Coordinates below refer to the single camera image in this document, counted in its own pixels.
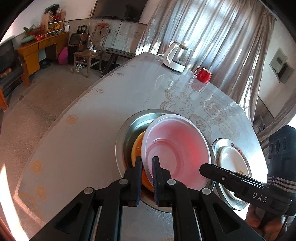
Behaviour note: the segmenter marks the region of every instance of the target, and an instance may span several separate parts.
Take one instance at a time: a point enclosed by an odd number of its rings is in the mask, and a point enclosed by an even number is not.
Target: electric kettle
[[[163,64],[170,69],[183,72],[191,54],[191,49],[174,41],[164,53]]]

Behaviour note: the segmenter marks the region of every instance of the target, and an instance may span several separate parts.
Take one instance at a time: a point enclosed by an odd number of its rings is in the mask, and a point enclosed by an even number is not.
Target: orange bowl
[[[133,165],[133,167],[135,166],[136,163],[136,158],[137,156],[141,156],[141,147],[142,147],[142,140],[144,137],[145,132],[142,132],[137,139],[135,140],[134,144],[133,144],[133,148],[131,150],[131,163]],[[151,183],[149,182],[145,170],[143,168],[142,170],[142,184],[151,192],[154,192],[153,186],[151,185]]]

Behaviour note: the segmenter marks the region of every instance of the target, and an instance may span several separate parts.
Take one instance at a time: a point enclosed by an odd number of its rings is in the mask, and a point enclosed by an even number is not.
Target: stainless steel basin
[[[158,110],[158,109],[143,110],[131,116],[122,125],[117,135],[116,144],[115,144],[115,156],[116,156],[117,167],[122,177],[127,168],[133,167],[131,163],[131,150],[137,137],[147,129],[147,127],[150,125],[152,121],[154,121],[157,117],[162,116],[164,114],[174,114],[174,113],[167,110]],[[214,153],[208,141],[207,141],[207,144],[210,150],[211,163],[216,164]],[[215,182],[209,180],[207,182],[206,187],[213,190],[214,185],[215,185]],[[163,211],[167,213],[172,212],[171,207],[156,206],[154,202],[153,192],[149,191],[144,185],[142,185],[142,189],[141,189],[141,200],[147,205],[149,205],[150,207],[157,209],[159,211]]]

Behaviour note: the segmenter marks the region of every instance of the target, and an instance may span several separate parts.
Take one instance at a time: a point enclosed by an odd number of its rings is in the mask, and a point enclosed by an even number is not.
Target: electrical box
[[[269,64],[279,82],[284,84],[294,72],[294,69],[289,66],[287,60],[287,55],[285,55],[282,49],[279,48]]]

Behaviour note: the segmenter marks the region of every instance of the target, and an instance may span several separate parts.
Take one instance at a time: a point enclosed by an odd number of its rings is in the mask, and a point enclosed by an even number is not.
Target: television
[[[147,0],[97,0],[92,18],[139,22]]]

